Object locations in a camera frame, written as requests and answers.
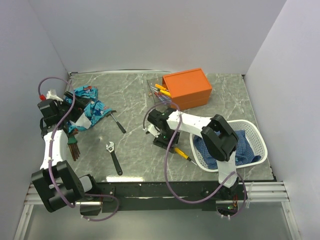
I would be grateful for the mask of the yellow slim screwdriver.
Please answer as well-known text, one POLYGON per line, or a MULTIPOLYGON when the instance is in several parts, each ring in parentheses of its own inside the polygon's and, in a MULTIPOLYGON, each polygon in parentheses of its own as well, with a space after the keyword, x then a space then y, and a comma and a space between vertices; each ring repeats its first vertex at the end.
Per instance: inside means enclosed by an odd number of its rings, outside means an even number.
POLYGON ((159 85, 159 84, 155 84, 155 88, 158 90, 167 91, 167 89, 165 87, 163 87, 162 85, 159 85))

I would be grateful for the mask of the clear plastic drawer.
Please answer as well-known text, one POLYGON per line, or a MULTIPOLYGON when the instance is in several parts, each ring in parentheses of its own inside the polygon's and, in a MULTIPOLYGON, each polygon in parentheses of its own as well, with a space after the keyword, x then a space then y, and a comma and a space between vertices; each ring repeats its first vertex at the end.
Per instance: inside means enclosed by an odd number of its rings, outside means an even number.
POLYGON ((149 95, 153 98, 155 104, 165 102, 168 105, 172 101, 171 93, 168 87, 163 83, 162 77, 147 80, 149 95))

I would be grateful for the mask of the red blue screwdriver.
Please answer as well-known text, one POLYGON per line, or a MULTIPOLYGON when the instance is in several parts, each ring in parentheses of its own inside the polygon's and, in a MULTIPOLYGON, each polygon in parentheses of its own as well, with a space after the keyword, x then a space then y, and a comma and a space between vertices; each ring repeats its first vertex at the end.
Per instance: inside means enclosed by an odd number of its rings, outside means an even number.
POLYGON ((156 95, 155 103, 169 106, 172 103, 172 100, 169 97, 166 97, 165 95, 156 95))
POLYGON ((160 101, 165 101, 167 100, 166 96, 163 95, 162 93, 160 92, 154 92, 154 95, 157 97, 157 99, 159 99, 160 101))

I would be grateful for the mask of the green hex key set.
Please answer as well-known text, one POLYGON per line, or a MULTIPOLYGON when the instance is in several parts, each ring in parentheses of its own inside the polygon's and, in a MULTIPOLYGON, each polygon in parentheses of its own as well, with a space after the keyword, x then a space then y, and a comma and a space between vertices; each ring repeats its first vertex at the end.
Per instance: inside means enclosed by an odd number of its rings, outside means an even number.
POLYGON ((79 147, 78 147, 78 141, 76 139, 76 134, 77 134, 77 132, 71 133, 68 136, 68 141, 67 141, 67 145, 70 150, 73 161, 76 161, 80 157, 80 154, 81 154, 79 147))

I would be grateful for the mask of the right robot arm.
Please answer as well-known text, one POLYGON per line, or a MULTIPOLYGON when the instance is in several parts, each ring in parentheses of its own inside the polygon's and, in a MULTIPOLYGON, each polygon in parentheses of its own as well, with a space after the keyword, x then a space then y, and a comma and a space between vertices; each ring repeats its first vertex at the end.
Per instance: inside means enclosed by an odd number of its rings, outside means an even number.
POLYGON ((219 114, 211 118, 200 117, 170 107, 165 112, 160 112, 155 108, 153 106, 147 111, 142 125, 144 126, 145 121, 148 121, 155 126, 159 121, 165 130, 173 130, 164 157, 164 179, 172 195, 177 200, 192 205, 203 203, 218 192, 222 198, 231 199, 237 192, 238 177, 235 157, 239 138, 224 117, 219 114), (201 137, 210 155, 217 160, 219 186, 210 195, 200 200, 190 201, 179 197, 168 180, 168 153, 179 130, 201 137))

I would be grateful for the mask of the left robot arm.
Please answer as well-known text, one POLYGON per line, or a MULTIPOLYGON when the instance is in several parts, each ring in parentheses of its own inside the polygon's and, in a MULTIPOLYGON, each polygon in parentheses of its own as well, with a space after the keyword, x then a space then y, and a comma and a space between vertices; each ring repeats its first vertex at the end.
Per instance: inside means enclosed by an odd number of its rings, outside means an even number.
POLYGON ((82 198, 96 200, 100 189, 95 179, 90 174, 78 177, 66 160, 67 145, 72 138, 67 119, 72 111, 80 117, 83 109, 76 108, 76 99, 67 102, 53 90, 41 95, 40 99, 37 106, 42 113, 40 130, 45 150, 40 169, 31 175, 31 182, 42 203, 52 213, 65 206, 74 207, 82 198))

